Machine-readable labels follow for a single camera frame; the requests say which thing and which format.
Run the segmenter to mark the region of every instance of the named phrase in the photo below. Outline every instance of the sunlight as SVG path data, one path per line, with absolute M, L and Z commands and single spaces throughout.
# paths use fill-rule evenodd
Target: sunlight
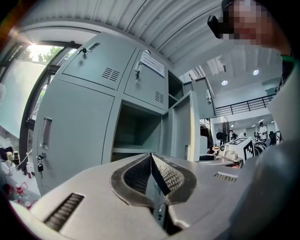
M 53 46 L 49 46 L 49 45 L 35 45 L 35 44 L 32 44 L 32 45 L 28 46 L 27 49 L 29 49 L 30 52 L 31 52 L 30 57 L 32 57 L 32 60 L 33 61 L 38 61 L 38 55 L 41 54 L 43 56 L 44 54 L 49 53 L 50 49 L 52 47 Z

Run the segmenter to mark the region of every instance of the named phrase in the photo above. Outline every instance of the cable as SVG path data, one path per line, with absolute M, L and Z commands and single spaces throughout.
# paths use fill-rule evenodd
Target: cable
M 20 164 L 18 166 L 20 166 L 26 160 L 26 158 L 28 158 L 30 153 L 32 153 L 32 149 L 29 152 L 26 153 L 26 157 L 23 159 L 22 162 L 20 162 Z M 9 173 L 6 173 L 4 176 L 9 175 L 10 173 L 12 173 L 12 171 L 17 169 L 18 166 L 15 166 L 15 168 L 13 168 Z

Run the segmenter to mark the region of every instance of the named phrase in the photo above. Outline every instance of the corrugated metal ceiling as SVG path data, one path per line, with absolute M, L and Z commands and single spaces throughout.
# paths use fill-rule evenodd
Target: corrugated metal ceiling
M 206 22 L 209 15 L 220 15 L 220 4 L 221 0 L 45 0 L 22 25 L 54 19 L 103 23 L 141 39 L 174 65 L 214 38 Z

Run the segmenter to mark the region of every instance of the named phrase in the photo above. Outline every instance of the railing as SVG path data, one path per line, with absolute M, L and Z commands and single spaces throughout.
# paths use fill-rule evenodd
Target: railing
M 266 97 L 259 97 L 249 101 L 235 103 L 223 107 L 216 107 L 216 115 L 220 117 L 220 116 L 249 112 L 256 109 L 265 108 L 267 107 L 269 102 L 274 98 L 274 96 L 275 94 Z

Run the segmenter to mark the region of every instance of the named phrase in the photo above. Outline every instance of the sign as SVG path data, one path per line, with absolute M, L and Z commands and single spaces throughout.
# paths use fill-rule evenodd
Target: sign
M 141 63 L 150 67 L 153 71 L 157 72 L 159 75 L 165 77 L 165 67 L 158 61 L 156 61 L 149 54 L 143 52 L 141 56 Z

